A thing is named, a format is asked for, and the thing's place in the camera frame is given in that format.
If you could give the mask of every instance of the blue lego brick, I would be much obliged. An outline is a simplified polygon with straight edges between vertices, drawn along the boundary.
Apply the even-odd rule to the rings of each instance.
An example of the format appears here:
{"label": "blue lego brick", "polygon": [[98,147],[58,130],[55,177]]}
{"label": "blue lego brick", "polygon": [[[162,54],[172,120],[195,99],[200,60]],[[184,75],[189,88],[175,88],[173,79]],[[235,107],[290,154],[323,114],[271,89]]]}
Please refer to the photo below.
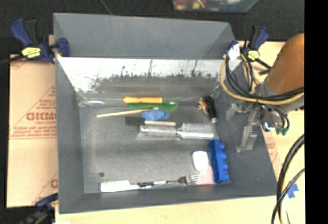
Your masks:
{"label": "blue lego brick", "polygon": [[228,164],[226,163],[227,154],[224,152],[225,144],[218,139],[209,142],[210,159],[213,168],[214,182],[219,184],[230,181]]}

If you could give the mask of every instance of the white sponge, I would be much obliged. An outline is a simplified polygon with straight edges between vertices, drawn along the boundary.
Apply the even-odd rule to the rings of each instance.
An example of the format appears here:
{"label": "white sponge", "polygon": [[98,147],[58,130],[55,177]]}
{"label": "white sponge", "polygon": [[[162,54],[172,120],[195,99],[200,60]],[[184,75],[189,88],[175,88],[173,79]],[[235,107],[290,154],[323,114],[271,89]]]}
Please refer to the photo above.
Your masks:
{"label": "white sponge", "polygon": [[195,170],[203,171],[209,167],[209,157],[206,151],[194,151],[192,157]]}

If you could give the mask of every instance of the black carpet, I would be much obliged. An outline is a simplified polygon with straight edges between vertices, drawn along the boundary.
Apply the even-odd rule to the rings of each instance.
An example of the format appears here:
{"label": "black carpet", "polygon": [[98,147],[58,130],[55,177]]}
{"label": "black carpet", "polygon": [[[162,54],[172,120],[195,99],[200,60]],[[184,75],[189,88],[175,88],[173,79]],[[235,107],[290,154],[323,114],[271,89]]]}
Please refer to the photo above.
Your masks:
{"label": "black carpet", "polygon": [[[304,32],[305,0],[260,0],[247,13],[175,11],[171,0],[0,0],[0,60],[9,52],[19,52],[10,25],[18,18],[36,19],[37,34],[53,33],[53,12],[84,12],[148,17],[204,19],[228,22],[236,39],[248,39],[253,25],[264,25],[269,40],[287,40]],[[6,169],[8,153],[8,66],[0,66],[0,223],[15,223],[33,209],[6,209]]]}

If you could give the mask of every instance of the green spoon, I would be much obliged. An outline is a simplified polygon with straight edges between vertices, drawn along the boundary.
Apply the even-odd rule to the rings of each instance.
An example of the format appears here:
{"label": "green spoon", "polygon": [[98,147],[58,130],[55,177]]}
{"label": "green spoon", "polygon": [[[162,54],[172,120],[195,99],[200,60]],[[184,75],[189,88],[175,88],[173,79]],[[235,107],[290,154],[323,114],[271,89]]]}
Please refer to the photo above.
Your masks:
{"label": "green spoon", "polygon": [[161,104],[132,103],[128,104],[130,110],[159,108],[166,112],[172,112],[178,108],[178,103],[174,101],[164,101]]}

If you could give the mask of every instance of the fork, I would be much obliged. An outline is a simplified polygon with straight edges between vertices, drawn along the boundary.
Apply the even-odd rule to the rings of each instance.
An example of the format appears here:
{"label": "fork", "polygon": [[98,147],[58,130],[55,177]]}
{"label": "fork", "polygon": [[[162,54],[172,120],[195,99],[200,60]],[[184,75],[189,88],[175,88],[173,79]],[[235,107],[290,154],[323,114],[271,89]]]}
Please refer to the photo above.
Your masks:
{"label": "fork", "polygon": [[154,181],[154,182],[139,182],[138,185],[141,189],[149,189],[149,188],[154,188],[154,187],[163,187],[163,186],[174,186],[174,184],[177,184],[178,186],[181,185],[190,185],[194,184],[198,181],[199,179],[199,174],[195,175],[187,175],[180,177],[178,180],[159,180],[159,181]]}

